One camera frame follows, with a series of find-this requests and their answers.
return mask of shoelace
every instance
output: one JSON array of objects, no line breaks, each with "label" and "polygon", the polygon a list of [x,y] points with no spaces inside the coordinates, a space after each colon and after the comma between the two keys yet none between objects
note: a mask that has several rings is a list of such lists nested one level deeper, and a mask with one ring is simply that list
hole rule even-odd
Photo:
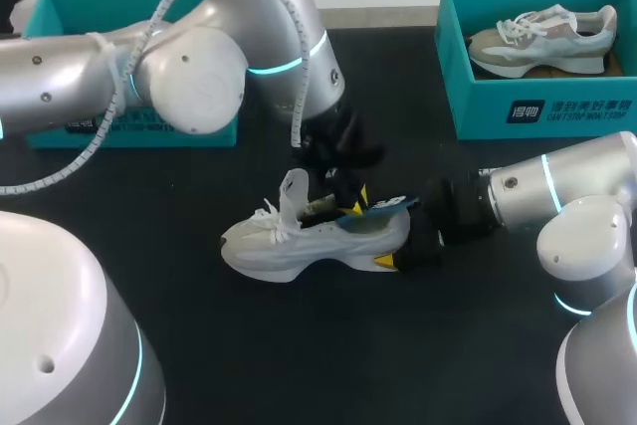
[{"label": "shoelace", "polygon": [[545,36],[547,34],[547,31],[540,24],[533,22],[536,18],[537,12],[526,12],[516,17],[516,20],[500,21],[496,24],[496,27],[500,37],[506,44],[517,45],[518,39],[524,35],[530,38],[532,35]]},{"label": "shoelace", "polygon": [[270,230],[270,242],[272,244],[285,243],[290,240],[291,236],[306,236],[308,234],[301,231],[298,225],[296,228],[287,225],[277,208],[267,199],[265,201],[270,211],[266,211],[263,208],[257,209],[250,219],[255,221],[257,226]]}]

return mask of teal box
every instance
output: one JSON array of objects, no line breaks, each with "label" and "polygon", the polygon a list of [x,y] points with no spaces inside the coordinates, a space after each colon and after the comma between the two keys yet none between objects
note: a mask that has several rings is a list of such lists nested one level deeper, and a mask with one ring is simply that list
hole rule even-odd
[{"label": "teal box", "polygon": [[[38,0],[25,37],[81,35],[109,32],[148,20],[160,0]],[[175,22],[202,0],[175,0],[164,20]],[[28,136],[34,147],[85,147],[94,134],[97,118]],[[175,131],[151,107],[131,109],[113,123],[105,147],[225,147],[237,142],[237,119],[221,131],[190,135]]]},{"label": "teal box", "polygon": [[[614,53],[625,77],[475,79],[465,36],[555,4],[574,12],[615,7]],[[459,139],[637,132],[637,0],[441,0],[435,38]],[[526,122],[513,122],[520,107]]]}]

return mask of robotic arm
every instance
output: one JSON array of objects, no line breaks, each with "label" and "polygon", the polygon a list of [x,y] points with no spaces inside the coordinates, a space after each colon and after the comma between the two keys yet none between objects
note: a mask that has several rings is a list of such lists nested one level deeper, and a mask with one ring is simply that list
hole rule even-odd
[{"label": "robotic arm", "polygon": [[[4,136],[103,114],[103,124],[110,121],[109,101],[119,73],[128,70],[125,90],[115,95],[117,112],[153,106],[178,130],[215,132],[237,114],[248,71],[273,112],[292,122],[292,143],[304,166],[321,180],[341,168],[346,180],[338,182],[348,185],[342,206],[350,207],[355,201],[349,193],[359,185],[347,168],[369,166],[382,151],[363,146],[314,0],[204,0],[175,24],[158,21],[171,2],[162,0],[150,22],[115,32],[0,43]],[[74,171],[99,147],[106,130],[99,131]],[[0,193],[33,191],[59,179],[53,175]]]},{"label": "robotic arm", "polygon": [[430,191],[425,206],[446,243],[544,225],[537,254],[555,298],[584,317],[557,359],[565,414],[571,425],[636,423],[635,135],[593,139]]}]

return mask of shoe sole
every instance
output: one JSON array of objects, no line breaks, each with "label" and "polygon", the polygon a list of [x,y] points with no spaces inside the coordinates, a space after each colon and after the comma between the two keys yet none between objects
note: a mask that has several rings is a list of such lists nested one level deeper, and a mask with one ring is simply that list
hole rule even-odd
[{"label": "shoe sole", "polygon": [[534,62],[528,65],[521,65],[519,67],[503,67],[500,65],[491,65],[474,58],[472,58],[471,61],[487,72],[506,79],[521,79],[524,75],[527,74],[530,69],[539,66],[554,67],[564,72],[569,72],[570,74],[584,75],[603,74],[606,70],[603,57],[544,59],[541,62]]},{"label": "shoe sole", "polygon": [[[297,276],[302,273],[305,269],[311,266],[313,263],[317,261],[322,261],[322,259],[316,259],[315,261],[311,261],[309,263],[303,265],[297,265],[293,268],[285,269],[282,271],[255,271],[250,269],[244,269],[238,266],[234,266],[228,261],[228,258],[224,255],[224,248],[221,248],[221,256],[228,266],[237,271],[239,274],[247,276],[249,278],[257,279],[259,281],[266,281],[268,283],[290,283]],[[363,271],[366,273],[395,273],[395,269],[384,268],[382,266],[378,266],[374,260],[376,257],[374,256],[347,256],[344,258],[334,258],[337,261],[340,261],[347,266],[350,266],[352,269],[357,271]]]}]

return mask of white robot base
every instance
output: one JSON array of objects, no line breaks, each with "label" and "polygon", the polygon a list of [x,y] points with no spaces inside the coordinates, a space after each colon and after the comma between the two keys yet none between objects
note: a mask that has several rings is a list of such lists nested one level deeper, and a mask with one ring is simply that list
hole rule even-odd
[{"label": "white robot base", "polygon": [[637,285],[596,309],[564,339],[555,375],[571,425],[635,423]]},{"label": "white robot base", "polygon": [[160,425],[161,367],[96,257],[0,213],[0,423]]}]

